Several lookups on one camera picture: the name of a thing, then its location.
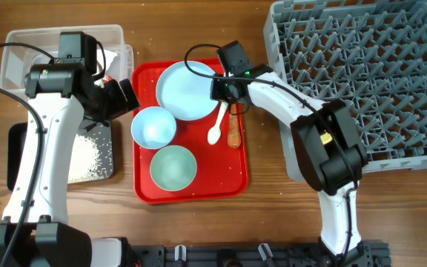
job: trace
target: gray dish rack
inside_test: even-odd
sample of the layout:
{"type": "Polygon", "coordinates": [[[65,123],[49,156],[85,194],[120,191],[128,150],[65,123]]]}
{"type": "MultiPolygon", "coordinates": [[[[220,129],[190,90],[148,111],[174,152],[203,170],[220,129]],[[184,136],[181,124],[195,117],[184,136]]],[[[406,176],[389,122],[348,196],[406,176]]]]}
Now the gray dish rack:
{"type": "MultiPolygon", "coordinates": [[[[364,172],[427,168],[427,1],[278,1],[263,35],[285,82],[350,107],[370,160],[364,172]]],[[[289,163],[291,132],[280,131],[289,163]]]]}

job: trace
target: bowl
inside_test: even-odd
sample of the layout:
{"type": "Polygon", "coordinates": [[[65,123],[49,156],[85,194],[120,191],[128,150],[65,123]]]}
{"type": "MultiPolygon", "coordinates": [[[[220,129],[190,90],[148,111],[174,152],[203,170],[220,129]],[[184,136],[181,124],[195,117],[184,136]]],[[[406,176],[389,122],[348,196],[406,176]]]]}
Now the bowl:
{"type": "MultiPolygon", "coordinates": [[[[203,74],[214,75],[215,71],[201,62],[188,62],[189,67],[203,74]]],[[[214,111],[218,101],[211,99],[212,79],[190,72],[184,62],[168,67],[156,84],[156,99],[159,105],[176,119],[193,121],[214,111]]]]}
{"type": "Polygon", "coordinates": [[[166,191],[187,188],[197,173],[197,161],[193,154],[180,145],[169,145],[154,155],[150,174],[154,183],[166,191]]]}
{"type": "Polygon", "coordinates": [[[134,141],[147,149],[160,149],[168,145],[174,138],[176,129],[176,119],[161,107],[141,110],[131,123],[134,141]]]}

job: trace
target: utensil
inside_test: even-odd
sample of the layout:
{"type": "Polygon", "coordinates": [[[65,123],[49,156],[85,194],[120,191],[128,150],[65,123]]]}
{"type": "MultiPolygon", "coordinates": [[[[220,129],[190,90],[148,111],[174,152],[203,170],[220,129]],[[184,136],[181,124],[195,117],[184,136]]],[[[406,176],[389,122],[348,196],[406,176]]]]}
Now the utensil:
{"type": "Polygon", "coordinates": [[[150,164],[151,178],[166,191],[179,191],[188,187],[196,173],[196,158],[180,145],[169,145],[157,151],[150,164]]]}
{"type": "Polygon", "coordinates": [[[242,137],[240,136],[240,129],[238,126],[238,118],[236,114],[236,105],[230,108],[230,127],[228,129],[228,146],[231,148],[238,148],[242,144],[242,137]]]}
{"type": "Polygon", "coordinates": [[[176,134],[176,120],[161,107],[149,107],[138,112],[131,123],[131,135],[138,145],[160,149],[168,145],[176,134]]]}
{"type": "MultiPolygon", "coordinates": [[[[215,72],[201,62],[188,62],[194,70],[213,75],[215,72]]],[[[184,62],[168,67],[156,84],[156,99],[159,105],[176,119],[193,121],[214,111],[218,102],[211,99],[212,79],[191,73],[184,62]]]]}
{"type": "Polygon", "coordinates": [[[219,141],[220,136],[222,135],[222,132],[220,131],[220,123],[222,122],[223,116],[225,115],[227,108],[227,102],[222,102],[220,104],[219,115],[216,118],[215,125],[210,130],[208,130],[207,140],[208,143],[211,145],[215,145],[217,141],[219,141]]]}

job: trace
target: wooden table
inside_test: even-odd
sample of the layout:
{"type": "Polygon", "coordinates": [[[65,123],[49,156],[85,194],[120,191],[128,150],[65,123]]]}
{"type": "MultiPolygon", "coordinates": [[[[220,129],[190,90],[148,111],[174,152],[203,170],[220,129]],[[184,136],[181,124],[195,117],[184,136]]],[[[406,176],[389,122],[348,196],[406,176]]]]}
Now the wooden table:
{"type": "MultiPolygon", "coordinates": [[[[126,43],[139,52],[134,55],[137,65],[182,59],[190,46],[201,42],[222,45],[235,39],[254,62],[267,62],[262,28],[270,1],[143,1],[84,4],[88,0],[78,0],[77,4],[41,5],[35,0],[14,4],[1,0],[0,42],[11,30],[120,24],[126,43]]],[[[193,57],[212,56],[214,51],[207,49],[193,53],[193,57]]],[[[0,219],[10,198],[6,188],[7,131],[26,118],[23,107],[0,94],[0,219]]],[[[321,229],[317,194],[286,175],[278,123],[265,111],[254,108],[245,116],[251,171],[246,192],[231,199],[175,205],[152,206],[136,198],[131,115],[117,121],[116,176],[69,185],[73,227],[92,237],[126,236],[137,245],[317,241],[321,229]]],[[[427,266],[427,171],[367,174],[360,184],[357,206],[363,238],[390,243],[394,266],[427,266]]]]}

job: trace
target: green bowl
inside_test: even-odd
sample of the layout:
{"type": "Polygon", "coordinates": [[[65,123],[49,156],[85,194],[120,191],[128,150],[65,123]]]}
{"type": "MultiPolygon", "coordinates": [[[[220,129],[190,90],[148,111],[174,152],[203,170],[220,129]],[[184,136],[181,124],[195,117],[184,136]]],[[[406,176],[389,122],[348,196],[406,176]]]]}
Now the green bowl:
{"type": "Polygon", "coordinates": [[[150,173],[161,189],[179,191],[192,183],[197,173],[197,161],[187,148],[169,145],[154,155],[150,173]]]}

